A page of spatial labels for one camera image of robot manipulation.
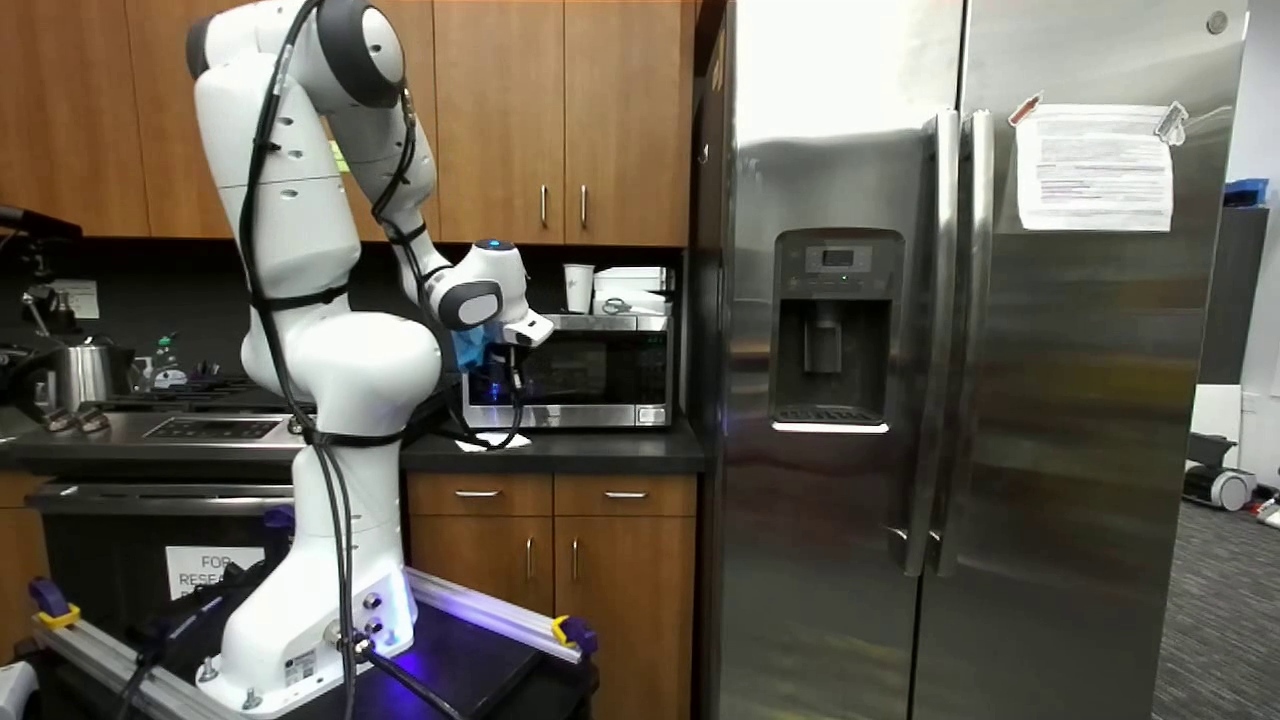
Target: black countertop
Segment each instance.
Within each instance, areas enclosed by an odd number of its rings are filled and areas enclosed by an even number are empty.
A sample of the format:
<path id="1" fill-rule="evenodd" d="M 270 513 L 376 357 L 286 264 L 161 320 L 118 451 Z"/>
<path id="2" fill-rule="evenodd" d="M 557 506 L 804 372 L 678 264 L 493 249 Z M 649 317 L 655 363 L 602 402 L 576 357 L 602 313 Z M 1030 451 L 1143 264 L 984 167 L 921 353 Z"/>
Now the black countertop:
<path id="1" fill-rule="evenodd" d="M 0 469 L 39 478 L 99 478 L 99 482 L 284 482 L 302 448 L 284 417 L 234 417 L 276 426 L 261 441 L 186 441 L 151 431 L 176 421 L 173 413 L 108 413 L 103 431 L 49 431 L 0 410 Z M 611 478 L 694 478 L 707 472 L 707 448 L 686 426 L 652 431 L 527 431 L 530 446 L 502 451 L 458 451 L 449 435 L 405 446 L 405 472 L 611 472 Z"/>

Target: refrigerator door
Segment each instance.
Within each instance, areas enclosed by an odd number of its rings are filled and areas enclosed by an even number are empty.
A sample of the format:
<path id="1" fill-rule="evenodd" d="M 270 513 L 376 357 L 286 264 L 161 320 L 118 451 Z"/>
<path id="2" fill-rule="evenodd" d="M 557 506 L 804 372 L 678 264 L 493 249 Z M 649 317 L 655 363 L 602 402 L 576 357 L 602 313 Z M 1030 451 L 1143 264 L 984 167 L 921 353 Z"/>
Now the refrigerator door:
<path id="1" fill-rule="evenodd" d="M 936 118 L 952 107 L 961 0 L 739 0 L 732 8 L 732 203 L 724 254 L 724 410 L 717 716 L 906 716 L 921 578 L 903 564 L 936 235 Z M 777 376 L 825 380 L 861 357 L 840 310 L 796 293 L 778 241 L 865 241 L 874 285 L 857 334 L 885 343 L 885 435 L 777 431 Z M 778 287 L 820 310 L 796 341 Z"/>
<path id="2" fill-rule="evenodd" d="M 914 720 L 1152 716 L 1186 410 L 1230 134 L 1240 0 L 971 0 L 961 111 L 989 301 L 936 510 Z M 1007 111 L 1184 105 L 1171 233 L 1026 233 Z"/>

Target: refrigerator handle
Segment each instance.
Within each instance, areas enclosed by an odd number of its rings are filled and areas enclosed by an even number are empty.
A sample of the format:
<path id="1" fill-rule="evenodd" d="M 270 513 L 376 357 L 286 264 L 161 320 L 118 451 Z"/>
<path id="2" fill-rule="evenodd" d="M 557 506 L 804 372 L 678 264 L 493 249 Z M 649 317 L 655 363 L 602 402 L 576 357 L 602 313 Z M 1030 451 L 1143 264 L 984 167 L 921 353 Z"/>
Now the refrigerator handle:
<path id="1" fill-rule="evenodd" d="M 936 578 L 957 578 L 957 543 L 948 535 L 961 528 L 971 482 L 971 446 L 975 446 L 975 392 L 981 392 L 981 334 L 991 293 L 991 245 L 996 245 L 996 120 L 991 111 L 971 111 L 971 233 L 968 233 L 968 313 L 963 313 L 963 357 L 957 390 L 957 460 L 952 491 L 936 516 Z"/>
<path id="2" fill-rule="evenodd" d="M 961 224 L 961 118 L 936 118 L 936 235 L 930 235 L 930 320 L 928 320 L 928 380 L 921 410 L 921 451 L 906 498 L 903 578 L 921 578 L 928 561 L 930 506 L 943 472 L 948 392 L 952 392 L 952 338 L 957 338 L 957 228 Z"/>

